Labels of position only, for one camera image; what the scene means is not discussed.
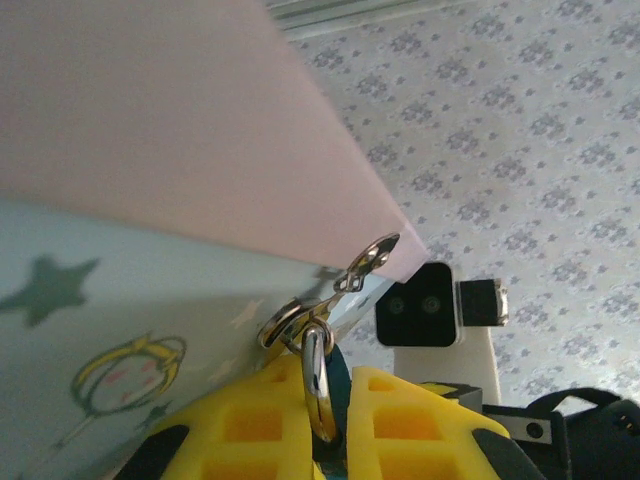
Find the black strap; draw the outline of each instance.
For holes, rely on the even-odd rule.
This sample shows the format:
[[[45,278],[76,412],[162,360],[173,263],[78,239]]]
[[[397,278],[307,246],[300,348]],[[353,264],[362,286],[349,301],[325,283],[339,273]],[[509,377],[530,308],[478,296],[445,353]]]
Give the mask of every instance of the black strap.
[[[472,435],[500,480],[546,480],[527,454],[510,438],[485,428],[476,428]]]
[[[527,410],[534,413],[549,413],[553,411],[565,398],[575,397],[587,402],[596,404],[598,407],[606,407],[607,405],[617,402],[621,397],[607,390],[599,390],[597,388],[569,388],[553,392],[544,397],[540,397],[529,404]]]

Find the green star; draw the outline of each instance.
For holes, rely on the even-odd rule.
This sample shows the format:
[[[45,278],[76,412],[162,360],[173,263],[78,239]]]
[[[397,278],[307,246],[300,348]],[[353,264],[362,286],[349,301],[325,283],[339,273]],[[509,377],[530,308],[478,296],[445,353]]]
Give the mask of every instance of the green star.
[[[27,327],[33,328],[56,310],[84,304],[87,299],[80,289],[99,261],[96,258],[61,268],[49,256],[36,258],[29,282],[22,290],[0,300],[0,313],[23,308],[27,312]]]
[[[153,407],[149,412],[149,415],[147,415],[147,418],[140,422],[135,429],[147,430],[149,427],[151,427],[151,425],[155,423],[156,420],[164,417],[167,414],[167,407],[169,407],[170,403],[171,401],[168,401],[162,406],[156,405],[155,407]]]

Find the metal carabiner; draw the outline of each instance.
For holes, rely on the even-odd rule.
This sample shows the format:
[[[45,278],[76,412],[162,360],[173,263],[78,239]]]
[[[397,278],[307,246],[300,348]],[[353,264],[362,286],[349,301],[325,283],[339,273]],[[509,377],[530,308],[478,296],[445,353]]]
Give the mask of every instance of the metal carabiner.
[[[340,435],[331,406],[331,392],[325,363],[326,338],[318,325],[307,328],[302,337],[302,377],[311,429],[325,443]]]
[[[289,347],[294,353],[299,353],[300,347],[293,344],[294,340],[315,320],[326,322],[331,310],[340,299],[348,293],[362,291],[364,280],[375,269],[383,266],[388,260],[391,251],[395,248],[400,235],[392,233],[379,238],[361,252],[333,284],[334,293],[331,297],[322,301],[303,302],[298,298],[289,301],[282,307],[258,333],[258,342],[263,348],[271,348],[278,340]],[[333,348],[327,348],[327,354]]]
[[[311,326],[320,327],[322,329],[322,332],[324,334],[324,336],[323,336],[323,339],[324,339],[324,354],[325,354],[325,356],[329,355],[333,351],[333,347],[336,344],[336,339],[335,339],[335,335],[333,334],[333,330],[331,329],[331,327],[329,326],[329,324],[327,322],[325,322],[324,320],[322,320],[319,317],[313,317],[306,324],[306,329],[310,328]],[[299,347],[295,343],[289,342],[289,341],[285,342],[285,346],[289,349],[289,351],[291,353],[294,353],[294,354],[298,355],[299,357],[302,357],[302,349],[303,349],[303,347]]]

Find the black plastic part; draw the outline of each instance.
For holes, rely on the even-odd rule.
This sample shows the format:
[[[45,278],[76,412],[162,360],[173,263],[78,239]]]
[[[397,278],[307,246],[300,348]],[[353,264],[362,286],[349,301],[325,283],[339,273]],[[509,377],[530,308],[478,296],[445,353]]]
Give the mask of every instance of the black plastic part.
[[[186,425],[174,425],[147,438],[114,480],[160,480],[189,434]]]
[[[497,405],[484,405],[483,413],[491,415],[502,415],[514,417],[516,419],[526,419],[526,433],[531,436],[531,441],[516,438],[515,442],[524,453],[544,474],[547,480],[571,480],[571,459],[569,455],[569,441],[567,437],[567,426],[564,417],[559,412],[531,412],[525,408],[503,407]],[[539,443],[534,440],[542,437],[543,432],[536,420],[547,420],[551,423],[551,443]]]
[[[510,438],[477,428],[473,438],[500,480],[547,480]]]
[[[566,418],[573,479],[640,479],[640,406],[606,390],[573,388],[545,395],[527,411],[548,411],[568,397],[597,405]]]
[[[480,387],[472,387],[466,383],[444,383],[444,382],[424,382],[434,385],[445,385],[455,388],[453,392],[447,392],[442,395],[444,398],[457,399],[458,405],[468,408],[477,413],[482,413],[482,389]]]
[[[427,263],[376,303],[378,340],[390,347],[448,347],[458,338],[453,273]]]
[[[494,279],[459,282],[462,324],[465,327],[500,327]]]

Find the pink surface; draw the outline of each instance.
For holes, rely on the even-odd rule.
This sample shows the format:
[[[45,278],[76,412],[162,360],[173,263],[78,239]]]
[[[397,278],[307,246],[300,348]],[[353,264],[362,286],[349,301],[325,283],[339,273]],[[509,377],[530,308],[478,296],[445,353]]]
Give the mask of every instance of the pink surface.
[[[25,1],[0,16],[0,194],[320,265],[424,246],[251,1]]]

